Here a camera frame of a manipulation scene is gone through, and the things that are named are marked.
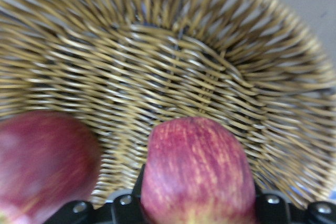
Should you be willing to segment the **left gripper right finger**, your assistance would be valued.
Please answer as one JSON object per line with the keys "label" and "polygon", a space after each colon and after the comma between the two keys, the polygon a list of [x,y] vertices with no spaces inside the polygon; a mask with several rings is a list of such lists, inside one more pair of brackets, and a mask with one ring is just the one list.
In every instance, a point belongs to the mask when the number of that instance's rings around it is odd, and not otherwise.
{"label": "left gripper right finger", "polygon": [[311,202],[301,209],[278,190],[262,190],[258,185],[255,190],[255,212],[259,223],[335,224],[335,204],[329,201]]}

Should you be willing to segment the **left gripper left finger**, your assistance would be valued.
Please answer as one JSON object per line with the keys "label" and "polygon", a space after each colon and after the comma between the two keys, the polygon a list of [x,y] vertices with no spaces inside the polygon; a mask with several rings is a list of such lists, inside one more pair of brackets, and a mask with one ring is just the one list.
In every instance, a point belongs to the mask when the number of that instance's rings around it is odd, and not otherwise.
{"label": "left gripper left finger", "polygon": [[146,223],[140,206],[143,165],[131,191],[115,191],[95,209],[92,203],[75,200],[63,205],[45,223]]}

